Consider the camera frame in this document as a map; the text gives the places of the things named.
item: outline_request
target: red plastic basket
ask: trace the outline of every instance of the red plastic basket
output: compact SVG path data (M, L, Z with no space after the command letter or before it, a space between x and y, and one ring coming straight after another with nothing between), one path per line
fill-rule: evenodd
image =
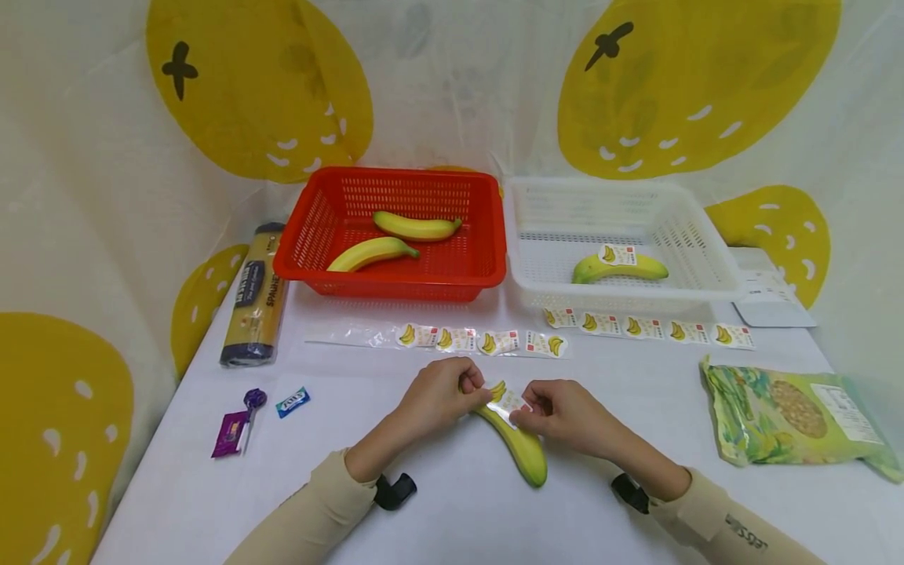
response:
M354 273L326 268L352 245L385 236L373 213L462 226L445 241L409 242L419 259L373 263ZM505 278L502 199L489 174L327 167L298 197L273 262L277 274L318 294L468 302Z

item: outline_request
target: green patterned package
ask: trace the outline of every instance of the green patterned package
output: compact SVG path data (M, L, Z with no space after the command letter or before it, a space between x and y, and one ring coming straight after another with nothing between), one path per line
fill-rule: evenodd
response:
M719 452L750 463L820 465L861 458L895 483L898 459L863 409L853 383L837 374L797 374L701 362L712 394Z

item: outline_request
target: blue candy wrapper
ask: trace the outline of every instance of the blue candy wrapper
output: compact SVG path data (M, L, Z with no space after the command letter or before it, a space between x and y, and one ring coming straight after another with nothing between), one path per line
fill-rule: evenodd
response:
M306 404L311 400L311 395L307 393L305 387L298 389L298 392L277 404L277 414L283 419L288 413L298 408L302 404Z

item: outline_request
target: lemon print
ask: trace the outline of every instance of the lemon print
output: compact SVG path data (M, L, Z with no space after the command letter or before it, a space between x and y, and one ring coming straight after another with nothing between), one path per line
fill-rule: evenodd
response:
M794 107L840 18L840 0L615 0L566 71L561 152L613 179L716 165Z
M819 296L832 251L829 226L809 194L777 184L706 209L733 247L764 250L797 298L809 308Z
M436 165L427 167L428 171L458 171L462 173L479 173L480 171L476 171L475 169L469 169L466 166L458 166L458 165ZM505 198L505 191L503 190L502 184L499 184L499 197Z
M247 253L247 245L220 251L199 265L182 284L170 323L170 348L177 378L182 379L188 370Z
M0 313L7 563L88 563L132 424L132 380L112 345L48 315Z
M152 0L146 46L166 107L230 173L297 183L371 142L361 64L305 0Z

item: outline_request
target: plastic basket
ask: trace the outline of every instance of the plastic basket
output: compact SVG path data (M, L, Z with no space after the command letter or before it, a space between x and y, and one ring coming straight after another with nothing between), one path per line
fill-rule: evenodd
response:
M728 247L680 186L517 177L505 186L505 216L512 276L526 306L661 315L742 294ZM572 285L574 266L603 243L637 246L662 261L669 277Z
M373 263L354 273L326 268L352 245L385 236L374 212L418 220L461 218L454 236L410 242L419 259ZM311 175L274 258L277 274L318 294L468 302L505 278L505 229L496 180L482 173L327 167Z

